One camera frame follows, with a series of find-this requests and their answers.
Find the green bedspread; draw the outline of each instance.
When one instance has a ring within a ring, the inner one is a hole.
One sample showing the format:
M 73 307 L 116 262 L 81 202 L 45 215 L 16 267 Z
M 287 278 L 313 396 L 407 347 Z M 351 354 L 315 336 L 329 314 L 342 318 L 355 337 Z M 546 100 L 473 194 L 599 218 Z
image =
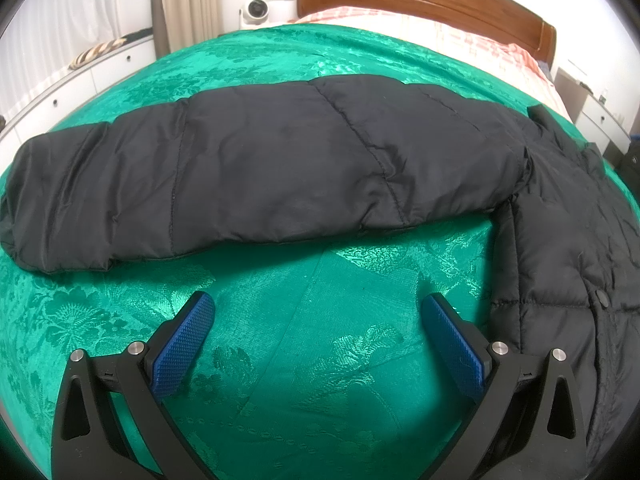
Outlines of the green bedspread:
M 440 84 L 522 113 L 536 103 L 420 46 L 351 28 L 289 25 L 167 56 L 59 127 L 110 121 L 210 88 L 349 73 Z M 572 124 L 554 116 L 581 142 Z M 216 321 L 166 405 L 221 479 L 415 479 L 470 409 L 425 340 L 417 300 L 440 291 L 484 327 L 491 234 L 478 214 L 388 237 L 223 244 L 180 260 L 54 277 L 23 272 L 2 252 L 0 399 L 48 473 L 69 352 L 108 354 L 146 340 L 201 289 L 216 301 Z

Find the curtain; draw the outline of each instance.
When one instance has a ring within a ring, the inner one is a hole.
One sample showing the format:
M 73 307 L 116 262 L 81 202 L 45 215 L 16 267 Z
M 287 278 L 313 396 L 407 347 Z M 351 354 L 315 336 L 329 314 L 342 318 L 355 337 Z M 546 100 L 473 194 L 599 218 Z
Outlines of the curtain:
M 162 0 L 171 52 L 219 34 L 216 0 Z
M 0 37 L 0 114 L 15 117 L 84 50 L 147 27 L 150 0 L 25 0 Z

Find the silver bolt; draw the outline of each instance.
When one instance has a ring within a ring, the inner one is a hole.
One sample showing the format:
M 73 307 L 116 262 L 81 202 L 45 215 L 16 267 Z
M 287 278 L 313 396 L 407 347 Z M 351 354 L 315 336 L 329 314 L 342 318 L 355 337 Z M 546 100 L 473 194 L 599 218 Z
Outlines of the silver bolt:
M 74 350 L 73 352 L 71 352 L 71 355 L 69 356 L 69 359 L 71 359 L 73 362 L 77 363 L 83 357 L 84 357 L 84 350 L 78 349 L 78 350 Z
M 145 344 L 142 341 L 134 341 L 129 346 L 127 346 L 127 352 L 131 355 L 138 355 L 145 349 Z
M 505 355 L 509 351 L 509 347 L 502 341 L 495 341 L 491 344 L 491 350 L 498 355 Z
M 564 353 L 564 350 L 561 350 L 559 348 L 554 348 L 554 350 L 551 352 L 551 355 L 556 359 L 558 359 L 558 361 L 564 361 L 566 359 L 566 354 Z

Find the black puffer jacket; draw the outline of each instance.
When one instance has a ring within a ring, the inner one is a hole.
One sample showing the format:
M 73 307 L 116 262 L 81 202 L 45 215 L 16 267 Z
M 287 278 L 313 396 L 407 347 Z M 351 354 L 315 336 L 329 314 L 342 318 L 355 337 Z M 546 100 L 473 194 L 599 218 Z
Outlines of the black puffer jacket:
M 25 269 L 107 269 L 492 211 L 492 332 L 566 351 L 595 464 L 640 399 L 640 232 L 541 107 L 379 76 L 201 92 L 21 147 L 0 240 Z

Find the pink plaid sheet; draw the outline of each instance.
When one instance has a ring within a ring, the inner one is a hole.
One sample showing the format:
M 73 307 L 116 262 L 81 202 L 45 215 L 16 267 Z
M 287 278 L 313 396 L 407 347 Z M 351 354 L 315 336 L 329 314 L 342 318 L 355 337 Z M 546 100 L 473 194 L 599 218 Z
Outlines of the pink plaid sheet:
M 359 7 L 323 10 L 296 23 L 344 25 L 417 43 L 488 72 L 569 119 L 554 84 L 546 78 L 531 54 L 514 43 L 501 44 L 416 16 Z

